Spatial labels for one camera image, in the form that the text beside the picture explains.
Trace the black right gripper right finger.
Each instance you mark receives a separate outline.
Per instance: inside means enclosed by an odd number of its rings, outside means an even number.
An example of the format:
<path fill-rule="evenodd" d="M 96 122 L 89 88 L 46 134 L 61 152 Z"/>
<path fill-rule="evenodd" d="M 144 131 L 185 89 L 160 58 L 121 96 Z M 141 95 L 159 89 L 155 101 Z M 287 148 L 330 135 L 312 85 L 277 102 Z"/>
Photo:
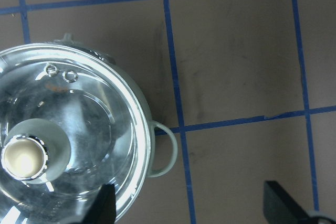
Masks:
<path fill-rule="evenodd" d="M 310 223 L 309 215 L 277 181 L 265 181 L 263 214 L 270 224 Z"/>

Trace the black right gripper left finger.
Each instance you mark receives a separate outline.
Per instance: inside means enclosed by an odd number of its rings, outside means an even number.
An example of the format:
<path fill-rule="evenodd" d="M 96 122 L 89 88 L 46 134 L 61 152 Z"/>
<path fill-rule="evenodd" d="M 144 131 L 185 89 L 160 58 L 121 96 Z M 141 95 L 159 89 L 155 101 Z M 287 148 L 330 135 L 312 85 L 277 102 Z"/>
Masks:
<path fill-rule="evenodd" d="M 96 199 L 81 223 L 115 223 L 116 195 L 114 184 L 101 186 Z"/>

